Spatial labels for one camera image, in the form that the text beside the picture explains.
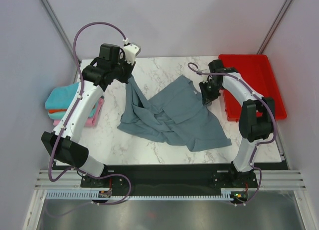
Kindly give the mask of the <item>grey-blue t shirt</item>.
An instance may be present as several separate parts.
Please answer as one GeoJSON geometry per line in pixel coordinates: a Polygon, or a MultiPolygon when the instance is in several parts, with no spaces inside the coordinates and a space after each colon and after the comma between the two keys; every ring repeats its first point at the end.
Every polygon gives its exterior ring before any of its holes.
{"type": "Polygon", "coordinates": [[[186,146],[191,152],[232,144],[218,118],[202,104],[201,93],[184,75],[150,99],[130,77],[118,129],[150,141],[186,146]]]}

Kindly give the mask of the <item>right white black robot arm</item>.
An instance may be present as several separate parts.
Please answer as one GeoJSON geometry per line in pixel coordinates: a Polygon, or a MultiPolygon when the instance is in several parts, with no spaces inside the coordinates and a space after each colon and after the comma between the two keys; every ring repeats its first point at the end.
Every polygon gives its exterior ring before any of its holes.
{"type": "Polygon", "coordinates": [[[259,145],[276,140],[275,100],[255,91],[234,67],[225,67],[222,60],[208,64],[209,72],[199,71],[207,79],[199,83],[202,102],[207,105],[220,96],[220,90],[229,91],[241,106],[239,132],[242,136],[237,156],[232,165],[235,170],[228,174],[234,187],[246,182],[246,172],[254,169],[254,159],[259,145]]]}

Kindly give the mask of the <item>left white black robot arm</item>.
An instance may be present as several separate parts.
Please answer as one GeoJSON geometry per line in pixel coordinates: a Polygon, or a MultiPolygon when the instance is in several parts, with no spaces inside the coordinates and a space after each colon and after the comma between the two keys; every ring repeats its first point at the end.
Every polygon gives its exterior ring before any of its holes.
{"type": "Polygon", "coordinates": [[[128,43],[123,47],[102,44],[99,56],[86,66],[81,82],[60,123],[52,132],[44,132],[41,141],[50,155],[49,165],[58,160],[92,177],[99,187],[109,183],[106,166],[79,144],[81,133],[93,106],[114,80],[127,83],[140,53],[140,46],[128,43]]]}

